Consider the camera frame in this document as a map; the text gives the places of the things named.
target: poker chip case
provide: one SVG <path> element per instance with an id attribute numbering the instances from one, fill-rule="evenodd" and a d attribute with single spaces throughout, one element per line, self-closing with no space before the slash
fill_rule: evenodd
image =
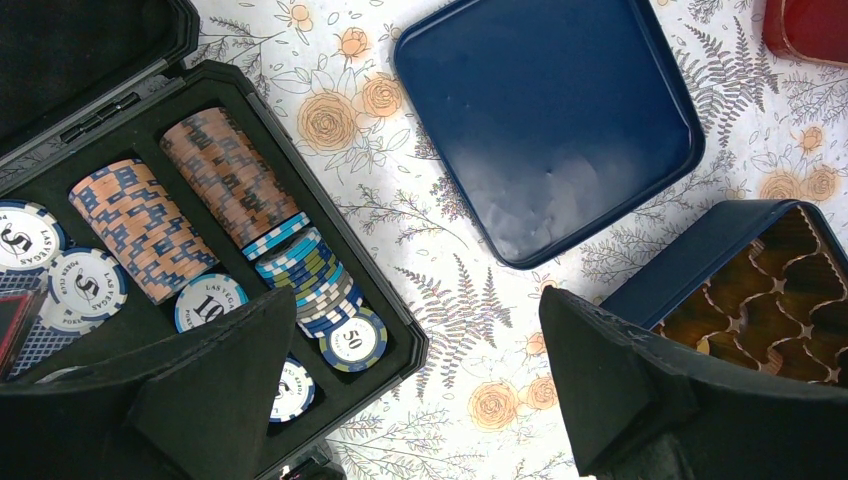
<path id="1" fill-rule="evenodd" d="M 250 301 L 215 322 L 177 334 L 176 296 L 157 305 L 128 277 L 127 300 L 116 315 L 14 382 L 0 385 L 0 418 L 6 425 L 13 422 L 19 426 L 14 437 L 5 429 L 8 441 L 3 443 L 17 442 L 17 446 L 2 450 L 0 471 L 6 471 L 14 459 L 15 468 L 34 469 L 28 478 L 142 478 L 141 471 L 107 472 L 101 467 L 107 463 L 134 465 L 127 459 L 143 455 L 148 463 L 165 466 L 155 470 L 161 478 L 233 479 L 242 478 L 239 475 L 247 470 L 255 478 L 278 478 L 283 466 L 296 468 L 314 462 L 313 447 L 326 434 L 423 365 L 426 335 L 250 81 L 231 65 L 202 62 L 186 69 L 181 64 L 197 47 L 200 20 L 190 3 L 130 0 L 105 5 L 80 0 L 55 5 L 33 1 L 16 5 L 5 15 L 6 22 L 0 26 L 0 108 L 4 112 L 0 119 L 0 197 L 43 205 L 78 245 L 108 251 L 68 200 L 68 192 L 111 163 L 141 159 L 217 258 L 217 265 L 207 273 L 231 276 Z M 22 87 L 23 77 L 27 84 Z M 241 245 L 216 221 L 203 198 L 160 148 L 159 140 L 169 128 L 214 107 L 226 109 L 243 129 L 385 324 L 390 341 L 382 358 L 367 370 L 348 373 L 332 368 L 322 358 L 318 341 L 293 328 L 291 290 L 271 290 L 266 285 Z M 275 341 L 269 343 L 267 337 Z M 250 344 L 243 343 L 246 339 L 257 346 L 251 350 Z M 144 356 L 141 352 L 153 353 Z M 287 354 L 312 376 L 315 398 L 293 421 L 269 424 L 272 398 L 257 391 L 276 388 L 281 359 Z M 81 365 L 86 367 L 58 384 L 36 383 L 51 372 Z M 249 378 L 255 382 L 239 380 Z M 107 393 L 118 384 L 125 387 L 120 395 Z M 228 388 L 233 394 L 222 395 Z M 100 423 L 94 422 L 98 426 L 135 428 L 132 442 L 120 452 L 122 460 L 75 452 L 71 444 L 78 440 L 67 425 L 54 424 L 49 440 L 39 437 L 45 432 L 39 433 L 38 427 L 48 425 L 45 418 L 38 418 L 36 405 L 49 410 L 56 406 L 51 400 L 70 402 L 69 398 L 81 392 L 88 395 L 86 402 L 66 403 L 71 405 L 69 409 L 81 409 L 80 418 L 97 415 L 100 409 L 105 416 L 98 417 Z M 160 411 L 162 398 L 168 398 L 165 403 L 174 409 Z M 204 405 L 176 415 L 181 402 L 189 399 L 194 399 L 194 405 Z M 20 414 L 21 410 L 13 411 L 13 406 L 33 416 L 34 430 L 26 429 L 27 416 Z M 234 422 L 236 414 L 232 412 L 243 416 Z M 200 413 L 206 415 L 208 425 L 192 423 Z M 170 430 L 162 425 L 166 418 L 176 422 Z M 184 430 L 180 422 L 185 422 Z M 239 461 L 218 455 L 214 445 L 206 445 L 206 437 L 226 444 L 227 431 L 221 430 L 226 425 L 234 425 L 233 439 L 250 440 L 239 447 Z M 60 451 L 26 453 L 37 450 L 40 441 Z M 203 450 L 204 446 L 213 450 Z M 207 454 L 203 462 L 199 460 L 201 452 Z M 143 478 L 159 478 L 155 475 Z"/>

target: metal hinge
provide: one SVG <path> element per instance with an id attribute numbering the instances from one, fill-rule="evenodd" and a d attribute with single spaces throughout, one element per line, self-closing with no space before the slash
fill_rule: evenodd
<path id="1" fill-rule="evenodd" d="M 109 120 L 140 101 L 141 97 L 137 93 L 133 92 L 120 100 L 107 103 L 81 122 L 62 132 L 62 134 L 59 135 L 59 139 L 64 143 L 70 143 L 82 136 L 84 133 L 94 130 L 106 122 L 106 120 Z"/>

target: orange flower print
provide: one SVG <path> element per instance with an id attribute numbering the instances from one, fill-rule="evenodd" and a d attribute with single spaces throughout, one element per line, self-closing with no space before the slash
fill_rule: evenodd
<path id="1" fill-rule="evenodd" d="M 795 175 L 786 172 L 774 172 L 766 177 L 760 189 L 760 198 L 784 200 L 801 198 L 801 182 Z"/>
<path id="2" fill-rule="evenodd" d="M 839 187 L 839 176 L 836 170 L 824 166 L 816 168 L 801 182 L 801 192 L 804 197 L 816 202 L 823 202 L 832 197 Z"/>
<path id="3" fill-rule="evenodd" d="M 554 380 L 550 375 L 539 377 L 518 393 L 521 403 L 534 410 L 547 410 L 559 404 Z"/>
<path id="4" fill-rule="evenodd" d="M 536 332 L 527 339 L 527 346 L 524 347 L 527 351 L 527 355 L 541 355 L 548 351 L 548 347 L 545 345 L 545 337 L 542 336 L 542 332 Z"/>
<path id="5" fill-rule="evenodd" d="M 474 390 L 468 400 L 471 422 L 484 432 L 500 432 L 517 415 L 518 394 L 515 387 L 504 382 L 484 383 Z"/>
<path id="6" fill-rule="evenodd" d="M 297 114 L 297 130 L 317 151 L 344 150 L 356 134 L 356 111 L 350 100 L 337 92 L 307 98 Z"/>
<path id="7" fill-rule="evenodd" d="M 361 28 L 348 28 L 339 37 L 339 53 L 348 60 L 359 58 L 365 50 L 368 50 L 368 36 Z"/>
<path id="8" fill-rule="evenodd" d="M 819 127 L 810 127 L 801 131 L 801 139 L 798 142 L 805 154 L 813 153 L 824 143 L 824 133 Z"/>
<path id="9" fill-rule="evenodd" d="M 536 282 L 539 282 L 539 285 L 533 287 L 533 293 L 530 293 L 527 296 L 529 298 L 540 299 L 540 298 L 542 298 L 542 292 L 545 290 L 545 287 L 547 287 L 549 285 L 551 287 L 554 287 L 554 288 L 559 287 L 556 280 L 550 279 L 549 278 L 550 276 L 551 276 L 550 273 L 545 274 L 545 276 L 543 277 L 543 276 L 539 275 L 538 273 L 533 272 L 533 280 L 535 280 Z"/>
<path id="10" fill-rule="evenodd" d="M 353 108 L 371 117 L 390 117 L 400 109 L 402 101 L 400 83 L 391 75 L 378 73 L 353 97 Z"/>
<path id="11" fill-rule="evenodd" d="M 298 30 L 302 32 L 312 30 L 312 20 L 309 18 L 309 10 L 305 6 L 293 6 L 291 9 L 291 18 Z"/>

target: white tablecloth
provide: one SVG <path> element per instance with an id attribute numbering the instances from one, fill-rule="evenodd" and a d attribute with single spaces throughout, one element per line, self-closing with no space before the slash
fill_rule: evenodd
<path id="1" fill-rule="evenodd" d="M 704 160 L 579 248 L 521 272 L 481 243 L 393 75 L 399 33 L 444 3 L 196 0 L 198 54 L 238 65 L 266 95 L 432 340 L 421 372 L 330 435 L 349 477 L 577 477 L 539 292 L 601 301 L 724 199 L 815 202 L 844 243 L 848 70 L 771 55 L 764 0 L 652 0 L 707 130 Z"/>

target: floral tablecloth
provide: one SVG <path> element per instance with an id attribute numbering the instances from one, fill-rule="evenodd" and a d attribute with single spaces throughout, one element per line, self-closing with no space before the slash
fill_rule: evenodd
<path id="1" fill-rule="evenodd" d="M 600 302 L 724 199 L 815 202 L 844 243 L 848 71 L 771 55 L 764 0 L 651 0 L 704 161 L 527 272 L 487 251 L 392 71 L 400 32 L 443 0 L 195 1 L 194 60 L 254 82 L 432 341 L 424 369 L 330 435 L 352 479 L 577 477 L 539 333 L 546 285 Z"/>

